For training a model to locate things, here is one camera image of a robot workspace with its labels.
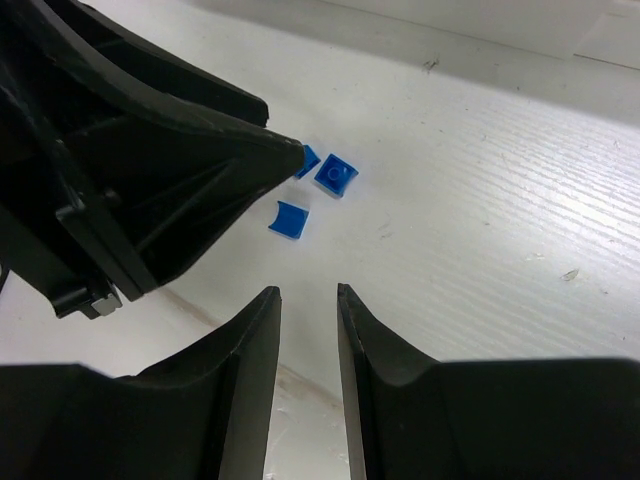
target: blue block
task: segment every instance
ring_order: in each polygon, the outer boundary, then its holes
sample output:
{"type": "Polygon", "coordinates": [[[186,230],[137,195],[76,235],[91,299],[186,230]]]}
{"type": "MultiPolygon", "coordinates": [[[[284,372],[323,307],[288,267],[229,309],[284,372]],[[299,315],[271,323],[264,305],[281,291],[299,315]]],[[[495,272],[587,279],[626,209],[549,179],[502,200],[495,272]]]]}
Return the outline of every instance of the blue block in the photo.
{"type": "Polygon", "coordinates": [[[320,158],[316,155],[309,145],[304,146],[304,167],[296,172],[294,177],[302,178],[320,163],[320,158]]]}
{"type": "Polygon", "coordinates": [[[309,212],[285,202],[278,202],[278,216],[269,225],[274,232],[297,240],[302,235],[309,212]]]}
{"type": "Polygon", "coordinates": [[[316,182],[342,197],[347,185],[356,175],[358,175],[358,171],[355,168],[331,154],[316,174],[316,182]]]}

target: white wall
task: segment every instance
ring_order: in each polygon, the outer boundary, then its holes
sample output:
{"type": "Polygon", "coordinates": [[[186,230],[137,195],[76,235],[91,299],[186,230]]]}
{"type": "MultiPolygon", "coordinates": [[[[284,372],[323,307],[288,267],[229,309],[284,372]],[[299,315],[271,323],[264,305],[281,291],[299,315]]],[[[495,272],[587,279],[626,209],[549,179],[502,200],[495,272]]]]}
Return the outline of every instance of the white wall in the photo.
{"type": "Polygon", "coordinates": [[[576,53],[640,69],[640,0],[616,0],[576,53]]]}
{"type": "Polygon", "coordinates": [[[569,58],[611,0],[327,0],[523,48],[569,58]]]}

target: black bracket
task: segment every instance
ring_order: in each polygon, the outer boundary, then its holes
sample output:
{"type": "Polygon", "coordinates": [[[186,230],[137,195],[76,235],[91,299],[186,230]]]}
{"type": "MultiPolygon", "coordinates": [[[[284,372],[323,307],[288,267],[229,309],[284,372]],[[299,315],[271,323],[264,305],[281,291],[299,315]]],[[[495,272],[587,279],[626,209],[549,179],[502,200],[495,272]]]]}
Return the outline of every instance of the black bracket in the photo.
{"type": "Polygon", "coordinates": [[[75,0],[0,0],[0,258],[60,317],[170,282],[303,165],[267,118],[75,0]]]}

